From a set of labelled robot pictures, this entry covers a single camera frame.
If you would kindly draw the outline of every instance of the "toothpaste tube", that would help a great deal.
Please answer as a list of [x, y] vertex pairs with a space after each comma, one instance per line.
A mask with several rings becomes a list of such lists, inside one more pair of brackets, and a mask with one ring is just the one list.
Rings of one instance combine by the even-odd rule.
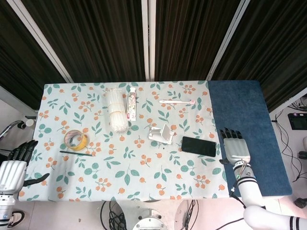
[[136, 92], [135, 88], [130, 88], [127, 103], [127, 119], [128, 121], [136, 121]]

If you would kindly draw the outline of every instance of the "phone screen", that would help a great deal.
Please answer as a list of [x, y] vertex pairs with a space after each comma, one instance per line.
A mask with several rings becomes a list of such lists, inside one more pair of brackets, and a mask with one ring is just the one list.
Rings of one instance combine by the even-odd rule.
[[196, 153], [209, 157], [215, 157], [216, 155], [216, 143], [208, 140], [183, 137], [181, 149], [184, 152]]

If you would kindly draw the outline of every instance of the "white phone holder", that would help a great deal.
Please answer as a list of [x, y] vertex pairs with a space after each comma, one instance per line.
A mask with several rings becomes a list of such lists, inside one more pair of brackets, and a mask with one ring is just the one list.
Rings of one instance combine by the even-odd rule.
[[164, 124], [163, 128], [152, 127], [149, 132], [148, 138], [168, 145], [172, 144], [174, 132]]

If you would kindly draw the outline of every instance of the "robotic hand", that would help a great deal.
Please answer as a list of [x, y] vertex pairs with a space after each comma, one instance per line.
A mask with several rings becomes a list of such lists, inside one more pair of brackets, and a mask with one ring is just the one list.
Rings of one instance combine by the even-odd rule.
[[254, 230], [299, 230], [307, 229], [307, 219], [278, 215], [265, 209], [264, 201], [255, 175], [249, 164], [250, 154], [247, 144], [239, 131], [220, 130], [224, 139], [226, 162], [234, 165], [236, 183], [231, 189], [233, 196], [238, 186], [242, 201], [246, 206], [245, 222]]
[[31, 140], [15, 148], [0, 166], [0, 229], [6, 229], [15, 205], [14, 195], [17, 195], [23, 186], [29, 186], [45, 180], [49, 173], [33, 180], [24, 180], [25, 172], [32, 152], [38, 141]]

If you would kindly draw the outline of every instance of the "yellow tape roll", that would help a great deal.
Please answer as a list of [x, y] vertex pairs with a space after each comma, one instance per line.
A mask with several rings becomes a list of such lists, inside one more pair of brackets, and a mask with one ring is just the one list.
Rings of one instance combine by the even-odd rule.
[[[80, 143], [76, 146], [71, 146], [70, 145], [70, 140], [75, 137], [75, 136], [80, 136], [81, 137], [81, 140], [80, 140]], [[86, 136], [80, 132], [79, 130], [71, 130], [69, 131], [68, 133], [66, 133], [65, 137], [64, 137], [64, 143], [65, 145], [74, 150], [74, 151], [80, 151], [82, 149], [84, 149], [84, 147], [86, 146], [87, 144], [87, 138]]]

